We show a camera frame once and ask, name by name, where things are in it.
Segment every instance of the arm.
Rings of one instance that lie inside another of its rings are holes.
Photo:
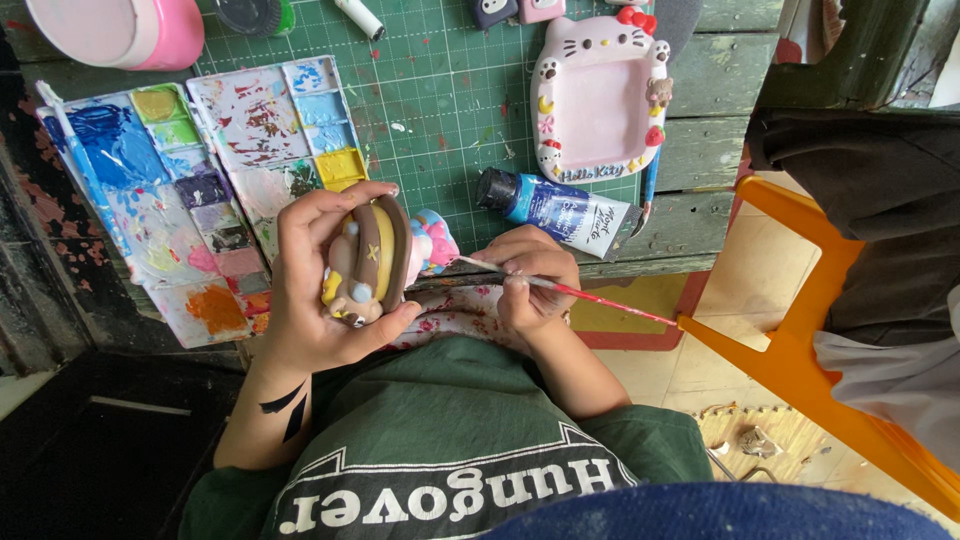
[[[262,470],[297,459],[309,442],[311,374],[360,360],[417,316],[415,302],[360,329],[323,316],[324,245],[358,202],[391,192],[395,184],[379,182],[361,182],[343,193],[318,189],[280,212],[264,351],[240,389],[213,456],[215,468]]]
[[[497,237],[473,255],[502,264],[512,274],[503,282],[497,310],[533,351],[551,397],[570,418],[584,420],[630,405],[620,381],[561,318],[575,298],[531,287],[523,275],[537,275],[580,288],[573,255],[532,225]]]

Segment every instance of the white marker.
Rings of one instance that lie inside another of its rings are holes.
[[[360,0],[333,0],[338,8],[344,11],[350,19],[357,23],[360,30],[364,31],[370,39],[377,41],[383,37],[385,32],[383,23],[376,15],[367,9]]]

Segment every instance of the forearm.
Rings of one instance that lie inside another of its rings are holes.
[[[309,372],[285,369],[273,358],[255,359],[213,455],[213,466],[264,470],[295,460],[309,440],[310,380]],[[281,410],[264,411],[261,404],[287,396],[298,386],[300,390]],[[300,410],[301,401],[302,420],[298,424],[294,411]],[[284,441],[288,427],[297,432]]]
[[[554,403],[573,420],[630,405],[623,384],[563,320],[523,331]]]

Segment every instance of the strawberry decoration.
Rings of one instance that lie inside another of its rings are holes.
[[[653,15],[648,15],[644,12],[635,10],[630,6],[623,8],[619,13],[616,14],[616,20],[620,24],[632,25],[637,28],[642,28],[643,32],[647,33],[647,36],[652,36],[654,31],[657,30],[657,18]]]
[[[647,136],[643,138],[643,142],[647,143],[647,146],[659,146],[663,144],[665,140],[666,133],[660,126],[654,126],[650,128],[650,131],[647,132]]]

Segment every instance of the hand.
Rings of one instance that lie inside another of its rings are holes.
[[[264,361],[305,375],[353,363],[396,339],[417,316],[420,305],[406,302],[372,324],[355,329],[324,316],[320,300],[324,256],[344,217],[358,204],[396,192],[396,184],[364,181],[342,193],[316,189],[280,211],[280,254],[273,265],[274,292]]]
[[[577,300],[542,287],[531,287],[520,277],[541,276],[580,288],[580,270],[573,255],[533,225],[501,234],[471,257],[499,264],[512,274],[503,281],[503,296],[496,308],[521,336],[559,319]]]

